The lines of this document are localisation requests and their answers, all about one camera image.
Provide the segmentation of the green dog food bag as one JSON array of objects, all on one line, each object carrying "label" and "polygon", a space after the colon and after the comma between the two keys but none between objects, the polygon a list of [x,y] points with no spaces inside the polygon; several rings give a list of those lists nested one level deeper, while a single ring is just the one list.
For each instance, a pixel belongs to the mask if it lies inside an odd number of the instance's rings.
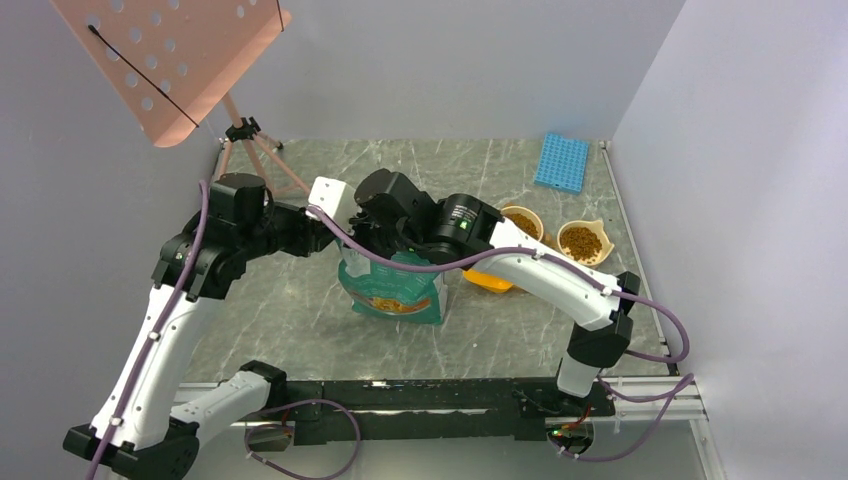
[{"label": "green dog food bag", "polygon": [[374,262],[342,242],[337,277],[353,312],[398,322],[439,325],[448,286],[444,273],[417,273]]}]

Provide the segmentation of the orange plastic scoop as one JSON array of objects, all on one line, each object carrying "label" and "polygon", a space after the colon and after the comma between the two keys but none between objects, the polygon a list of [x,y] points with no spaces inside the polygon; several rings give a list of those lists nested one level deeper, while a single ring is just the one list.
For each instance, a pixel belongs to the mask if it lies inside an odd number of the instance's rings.
[{"label": "orange plastic scoop", "polygon": [[513,288],[513,284],[493,275],[484,274],[473,269],[465,270],[463,278],[491,293],[503,294]]}]

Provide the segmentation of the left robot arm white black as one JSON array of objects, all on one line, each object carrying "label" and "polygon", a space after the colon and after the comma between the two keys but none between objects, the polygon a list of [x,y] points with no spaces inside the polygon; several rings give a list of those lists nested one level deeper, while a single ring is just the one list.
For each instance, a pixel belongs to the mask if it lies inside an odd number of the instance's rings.
[{"label": "left robot arm white black", "polygon": [[306,257],[333,232],[303,207],[276,202],[252,174],[199,185],[201,206],[160,250],[140,331],[105,403],[70,428],[63,449],[127,479],[181,479],[200,449],[233,422],[279,417],[289,402],[286,373],[244,364],[221,386],[190,401],[175,396],[193,352],[249,262],[276,253]]}]

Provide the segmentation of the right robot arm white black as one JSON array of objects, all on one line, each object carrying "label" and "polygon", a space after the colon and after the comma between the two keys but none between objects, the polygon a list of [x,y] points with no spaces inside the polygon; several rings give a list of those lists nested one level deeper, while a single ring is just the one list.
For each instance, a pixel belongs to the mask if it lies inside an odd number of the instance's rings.
[{"label": "right robot arm white black", "polygon": [[342,225],[368,259],[399,268],[411,253],[415,273],[475,270],[506,280],[565,312],[574,322],[551,390],[554,407],[576,415],[602,370],[630,346],[629,313],[640,277],[580,265],[521,230],[496,208],[467,194],[432,199],[400,172],[379,169],[340,197]]}]

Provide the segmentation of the cream pet bowl left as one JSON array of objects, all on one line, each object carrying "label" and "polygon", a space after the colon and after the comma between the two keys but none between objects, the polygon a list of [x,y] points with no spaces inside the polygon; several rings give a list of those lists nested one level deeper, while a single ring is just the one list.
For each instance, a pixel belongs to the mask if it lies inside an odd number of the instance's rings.
[{"label": "cream pet bowl left", "polygon": [[515,223],[524,233],[535,240],[544,239],[545,227],[540,217],[532,210],[518,206],[505,205],[501,208],[501,214]]}]

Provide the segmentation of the cream pet bowl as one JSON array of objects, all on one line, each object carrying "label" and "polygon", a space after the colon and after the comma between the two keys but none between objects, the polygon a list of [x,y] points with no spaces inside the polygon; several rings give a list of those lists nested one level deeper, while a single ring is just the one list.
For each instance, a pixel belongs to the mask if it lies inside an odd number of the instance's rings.
[{"label": "cream pet bowl", "polygon": [[567,222],[561,226],[555,240],[561,253],[587,267],[602,264],[615,247],[602,219]]},{"label": "cream pet bowl", "polygon": [[501,208],[501,214],[515,223],[524,233],[535,240],[544,239],[545,227],[540,217],[532,210],[518,206],[505,205]]}]

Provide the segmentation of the cream pet bowl right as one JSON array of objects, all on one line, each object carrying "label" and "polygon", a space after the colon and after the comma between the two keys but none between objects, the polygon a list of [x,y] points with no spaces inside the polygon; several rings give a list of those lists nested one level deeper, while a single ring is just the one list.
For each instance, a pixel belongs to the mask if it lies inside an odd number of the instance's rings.
[{"label": "cream pet bowl right", "polygon": [[555,240],[561,253],[587,267],[602,264],[615,247],[602,219],[567,222],[561,226]]}]

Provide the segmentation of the blue perforated tray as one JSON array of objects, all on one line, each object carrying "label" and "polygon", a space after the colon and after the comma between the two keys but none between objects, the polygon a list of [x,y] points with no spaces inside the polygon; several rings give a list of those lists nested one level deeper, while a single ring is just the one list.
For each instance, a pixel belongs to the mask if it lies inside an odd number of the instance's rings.
[{"label": "blue perforated tray", "polygon": [[555,133],[544,137],[534,184],[578,195],[582,192],[590,144]]}]

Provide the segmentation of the pink perforated music stand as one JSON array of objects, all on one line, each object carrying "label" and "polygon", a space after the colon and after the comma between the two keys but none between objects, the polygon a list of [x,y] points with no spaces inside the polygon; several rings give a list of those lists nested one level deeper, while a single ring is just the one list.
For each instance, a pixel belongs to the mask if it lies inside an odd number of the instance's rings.
[{"label": "pink perforated music stand", "polygon": [[239,114],[231,90],[291,22],[277,1],[55,1],[53,7],[95,61],[143,133],[174,147],[216,106],[231,121],[221,138],[224,174],[241,144],[257,175],[270,177],[264,152],[304,193],[309,186],[284,162],[281,141]]}]

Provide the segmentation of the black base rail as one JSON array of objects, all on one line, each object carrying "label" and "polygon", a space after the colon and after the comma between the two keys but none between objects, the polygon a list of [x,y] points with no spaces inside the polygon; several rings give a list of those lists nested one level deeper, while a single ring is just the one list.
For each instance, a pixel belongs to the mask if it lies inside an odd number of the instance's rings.
[{"label": "black base rail", "polygon": [[290,381],[288,413],[250,413],[247,421],[294,425],[297,446],[364,440],[511,437],[544,441],[551,427],[615,415],[599,385],[588,397],[560,392],[554,379],[484,378]]}]

